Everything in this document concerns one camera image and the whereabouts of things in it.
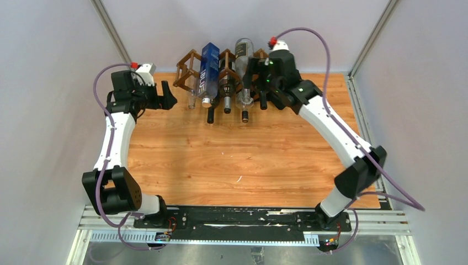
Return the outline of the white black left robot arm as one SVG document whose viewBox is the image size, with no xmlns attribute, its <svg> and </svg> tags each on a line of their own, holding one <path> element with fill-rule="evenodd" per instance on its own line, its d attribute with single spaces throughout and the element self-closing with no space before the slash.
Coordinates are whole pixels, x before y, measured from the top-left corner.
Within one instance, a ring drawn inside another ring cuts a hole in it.
<svg viewBox="0 0 468 265">
<path fill-rule="evenodd" d="M 122 70 L 111 73 L 113 90 L 108 101 L 98 105 L 105 115 L 103 146 L 93 170 L 82 176 L 83 187 L 95 212 L 111 227 L 124 224 L 109 217 L 120 213 L 148 216 L 156 228 L 165 227 L 169 213 L 160 195 L 147 195 L 128 170 L 131 135 L 140 114 L 147 109 L 170 110 L 177 103 L 169 83 L 161 82 L 158 95 L 153 74 L 148 71 Z"/>
</svg>

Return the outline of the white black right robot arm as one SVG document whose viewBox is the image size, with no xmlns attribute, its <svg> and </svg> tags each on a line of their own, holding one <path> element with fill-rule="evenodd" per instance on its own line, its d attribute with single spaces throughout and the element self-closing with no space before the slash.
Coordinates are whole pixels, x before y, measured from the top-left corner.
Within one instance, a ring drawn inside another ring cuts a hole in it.
<svg viewBox="0 0 468 265">
<path fill-rule="evenodd" d="M 334 178 L 334 188 L 315 207 L 317 227 L 330 230 L 353 199 L 380 178 L 378 167 L 385 163 L 386 150 L 372 147 L 340 118 L 324 92 L 312 81 L 302 79 L 287 49 L 272 51 L 266 59 L 251 57 L 243 84 L 256 87 L 261 109 L 267 108 L 268 101 L 279 110 L 290 108 L 311 124 L 338 155 L 345 170 Z"/>
</svg>

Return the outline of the clear bottle black cap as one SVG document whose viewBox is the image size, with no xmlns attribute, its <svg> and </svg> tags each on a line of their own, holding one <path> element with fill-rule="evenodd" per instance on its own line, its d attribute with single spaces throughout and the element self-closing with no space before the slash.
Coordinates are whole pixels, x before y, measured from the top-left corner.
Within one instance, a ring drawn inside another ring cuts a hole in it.
<svg viewBox="0 0 468 265">
<path fill-rule="evenodd" d="M 243 108 L 241 111 L 241 119 L 243 123 L 249 122 L 249 111 L 246 108 Z"/>
</svg>

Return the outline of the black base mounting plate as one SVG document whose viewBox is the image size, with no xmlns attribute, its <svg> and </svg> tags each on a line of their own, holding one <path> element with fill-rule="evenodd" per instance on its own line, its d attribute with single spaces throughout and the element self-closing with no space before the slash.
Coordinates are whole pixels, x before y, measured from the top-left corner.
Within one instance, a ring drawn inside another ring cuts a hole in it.
<svg viewBox="0 0 468 265">
<path fill-rule="evenodd" d="M 304 232 L 350 232 L 348 213 L 335 218 L 313 208 L 259 208 L 234 206 L 169 206 L 164 215 L 134 221 L 139 229 L 162 229 L 174 240 L 302 241 Z"/>
</svg>

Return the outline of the blue square glass bottle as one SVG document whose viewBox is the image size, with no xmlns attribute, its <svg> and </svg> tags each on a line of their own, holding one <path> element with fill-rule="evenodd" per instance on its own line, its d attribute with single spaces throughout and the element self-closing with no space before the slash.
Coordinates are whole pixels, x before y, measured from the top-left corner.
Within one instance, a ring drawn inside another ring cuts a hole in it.
<svg viewBox="0 0 468 265">
<path fill-rule="evenodd" d="M 199 84 L 196 85 L 196 96 L 201 99 L 204 108 L 210 108 L 218 94 L 219 85 L 219 48 L 213 43 L 202 49 Z"/>
</svg>

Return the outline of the green bottle silver neck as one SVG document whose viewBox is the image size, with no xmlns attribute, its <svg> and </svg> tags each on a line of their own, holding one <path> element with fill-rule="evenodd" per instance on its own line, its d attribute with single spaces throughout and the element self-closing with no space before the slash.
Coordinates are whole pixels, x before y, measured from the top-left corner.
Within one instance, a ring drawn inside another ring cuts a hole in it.
<svg viewBox="0 0 468 265">
<path fill-rule="evenodd" d="M 224 113 L 231 113 L 232 97 L 235 93 L 235 78 L 227 74 L 219 80 L 219 95 L 224 100 Z"/>
</svg>

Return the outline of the clear glass bottle dark label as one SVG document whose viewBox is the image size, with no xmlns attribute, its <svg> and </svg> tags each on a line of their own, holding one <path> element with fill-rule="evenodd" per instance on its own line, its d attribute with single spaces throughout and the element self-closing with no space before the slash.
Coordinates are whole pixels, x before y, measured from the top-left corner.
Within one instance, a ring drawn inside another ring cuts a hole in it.
<svg viewBox="0 0 468 265">
<path fill-rule="evenodd" d="M 236 104 L 242 110 L 248 110 L 253 105 L 250 86 L 243 84 L 249 58 L 253 57 L 253 43 L 249 38 L 241 38 L 235 45 L 235 71 L 240 79 L 241 91 L 237 94 Z"/>
</svg>

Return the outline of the dark green wine bottle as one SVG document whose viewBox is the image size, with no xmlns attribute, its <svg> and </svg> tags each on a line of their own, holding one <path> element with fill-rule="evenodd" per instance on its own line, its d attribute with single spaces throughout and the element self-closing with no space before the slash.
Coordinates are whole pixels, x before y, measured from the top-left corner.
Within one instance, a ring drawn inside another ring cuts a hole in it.
<svg viewBox="0 0 468 265">
<path fill-rule="evenodd" d="M 213 124 L 214 123 L 214 116 L 215 116 L 215 109 L 219 106 L 220 97 L 217 95 L 212 101 L 211 106 L 208 107 L 208 115 L 207 115 L 207 123 Z"/>
</svg>

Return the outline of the dark bottle right slot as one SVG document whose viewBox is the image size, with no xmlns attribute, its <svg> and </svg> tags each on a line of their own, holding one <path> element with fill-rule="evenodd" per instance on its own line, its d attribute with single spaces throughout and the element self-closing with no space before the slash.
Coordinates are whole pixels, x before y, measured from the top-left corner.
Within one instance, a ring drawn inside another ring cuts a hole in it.
<svg viewBox="0 0 468 265">
<path fill-rule="evenodd" d="M 260 91 L 259 92 L 259 103 L 260 103 L 260 109 L 261 110 L 267 110 L 268 109 L 268 103 L 267 103 L 267 91 Z"/>
</svg>

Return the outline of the brown wooden wine rack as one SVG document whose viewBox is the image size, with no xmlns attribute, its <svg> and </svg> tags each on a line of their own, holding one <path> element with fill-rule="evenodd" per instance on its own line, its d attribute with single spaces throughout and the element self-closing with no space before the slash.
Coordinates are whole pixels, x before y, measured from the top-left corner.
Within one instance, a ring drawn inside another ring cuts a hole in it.
<svg viewBox="0 0 468 265">
<path fill-rule="evenodd" d="M 219 80 L 228 73 L 231 74 L 235 78 L 234 95 L 241 91 L 240 79 L 235 72 L 235 58 L 235 55 L 229 49 L 219 54 Z M 194 69 L 195 60 L 201 62 L 201 55 L 192 49 L 177 63 L 177 73 L 173 82 L 174 87 L 179 87 L 185 91 L 196 90 L 195 87 L 199 84 L 200 70 L 196 71 Z"/>
</svg>

